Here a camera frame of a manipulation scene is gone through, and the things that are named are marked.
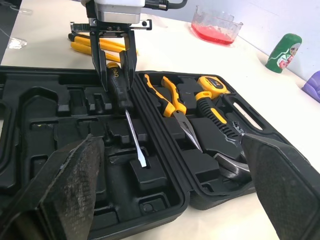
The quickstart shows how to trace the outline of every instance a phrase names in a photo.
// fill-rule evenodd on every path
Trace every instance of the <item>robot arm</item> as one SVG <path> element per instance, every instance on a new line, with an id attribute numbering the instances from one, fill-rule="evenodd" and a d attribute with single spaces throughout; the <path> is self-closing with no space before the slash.
<path id="1" fill-rule="evenodd" d="M 140 20 L 141 8 L 167 11 L 183 8 L 187 1 L 170 3 L 168 0 L 81 0 L 86 8 L 89 24 L 71 22 L 71 31 L 90 34 L 92 62 L 105 91 L 108 91 L 106 58 L 100 49 L 99 38 L 124 38 L 125 51 L 120 53 L 120 61 L 130 89 L 137 64 L 133 30 L 152 29 L 150 19 Z"/>
<path id="2" fill-rule="evenodd" d="M 86 6 L 90 0 L 81 0 Z M 187 4 L 170 3 L 168 0 L 94 0 L 97 19 L 106 23 L 137 24 L 140 21 L 141 8 L 167 11 L 180 9 Z"/>

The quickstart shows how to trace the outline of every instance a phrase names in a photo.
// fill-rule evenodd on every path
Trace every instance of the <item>black tool case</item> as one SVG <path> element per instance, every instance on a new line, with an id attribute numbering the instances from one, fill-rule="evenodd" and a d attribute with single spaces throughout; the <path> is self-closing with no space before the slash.
<path id="1" fill-rule="evenodd" d="M 141 78 L 167 99 L 163 76 L 178 88 L 203 153 L 173 117 L 161 116 L 157 99 Z M 255 192 L 252 180 L 230 180 L 213 158 L 236 159 L 239 149 L 219 128 L 197 113 L 194 93 L 199 74 L 137 72 L 130 91 L 131 118 L 148 167 L 142 168 L 123 115 L 118 115 L 94 70 L 0 67 L 0 210 L 46 164 L 51 154 L 88 134 L 102 137 L 105 159 L 96 184 L 94 218 L 88 239 L 121 239 L 173 221 L 188 205 L 206 210 Z M 245 133 L 290 144 L 221 77 L 230 93 L 214 104 Z M 233 106 L 237 102 L 263 128 L 254 128 Z"/>

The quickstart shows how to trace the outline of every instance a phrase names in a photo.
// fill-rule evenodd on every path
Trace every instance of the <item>flathead screwdriver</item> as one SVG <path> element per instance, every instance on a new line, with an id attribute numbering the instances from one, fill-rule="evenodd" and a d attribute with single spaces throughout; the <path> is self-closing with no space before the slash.
<path id="1" fill-rule="evenodd" d="M 138 138 L 132 123 L 129 111 L 132 111 L 134 105 L 130 100 L 127 88 L 127 80 L 122 72 L 122 69 L 115 62 L 109 62 L 107 65 L 107 84 L 111 96 L 114 98 L 117 104 L 117 109 L 120 114 L 125 114 L 128 121 L 130 132 L 136 147 L 137 158 L 144 168 L 147 166 L 146 158 L 140 149 Z"/>

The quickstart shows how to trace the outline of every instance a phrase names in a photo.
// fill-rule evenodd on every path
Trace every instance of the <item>yellow handle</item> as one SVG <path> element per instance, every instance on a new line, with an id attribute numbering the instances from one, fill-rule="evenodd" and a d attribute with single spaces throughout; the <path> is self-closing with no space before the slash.
<path id="1" fill-rule="evenodd" d="M 220 122 L 223 124 L 227 124 L 227 121 L 224 119 L 223 116 L 217 111 L 215 108 L 210 108 L 211 112 L 216 116 L 217 119 L 219 119 Z"/>
<path id="2" fill-rule="evenodd" d="M 212 93 L 210 91 L 201 91 L 197 95 L 195 95 L 196 101 L 198 101 L 199 99 L 203 99 L 203 98 L 212 99 Z"/>
<path id="3" fill-rule="evenodd" d="M 74 41 L 76 43 L 83 44 L 83 45 L 86 45 L 89 47 L 91 46 L 89 38 L 76 36 L 74 38 Z M 100 48 L 102 50 L 107 50 L 107 51 L 111 51 L 111 52 L 115 52 L 115 53 L 120 53 L 121 51 L 126 50 L 125 46 L 121 45 L 120 43 L 115 43 L 115 42 L 103 40 L 103 39 L 100 39 L 99 42 L 100 42 Z"/>
<path id="4" fill-rule="evenodd" d="M 160 92 L 158 92 L 154 86 L 152 86 L 150 82 L 149 75 L 145 74 L 143 78 L 143 83 L 145 87 L 158 99 L 158 101 L 161 103 L 162 107 L 164 108 L 163 116 L 165 117 L 171 117 L 172 113 L 176 111 L 175 106 L 172 105 L 171 102 L 169 102 L 164 96 L 161 95 Z"/>
<path id="5" fill-rule="evenodd" d="M 71 42 L 71 47 L 76 50 L 77 52 L 83 53 L 83 54 L 88 54 L 91 55 L 91 47 L 87 45 L 80 44 L 78 42 L 72 41 Z M 117 56 L 114 56 L 109 53 L 105 53 L 105 58 L 120 63 L 120 58 Z"/>
<path id="6" fill-rule="evenodd" d="M 163 77 L 161 80 L 161 85 L 165 88 L 169 89 L 172 96 L 172 104 L 175 107 L 176 111 L 182 112 L 184 115 L 186 115 L 187 108 L 180 100 L 178 89 L 176 85 L 174 85 L 167 77 Z"/>

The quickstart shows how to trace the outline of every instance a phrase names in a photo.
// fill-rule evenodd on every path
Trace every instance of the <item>purple object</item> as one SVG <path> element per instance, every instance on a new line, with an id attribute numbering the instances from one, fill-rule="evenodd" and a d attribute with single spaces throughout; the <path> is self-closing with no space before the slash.
<path id="1" fill-rule="evenodd" d="M 320 71 L 313 74 L 301 89 L 320 103 Z"/>

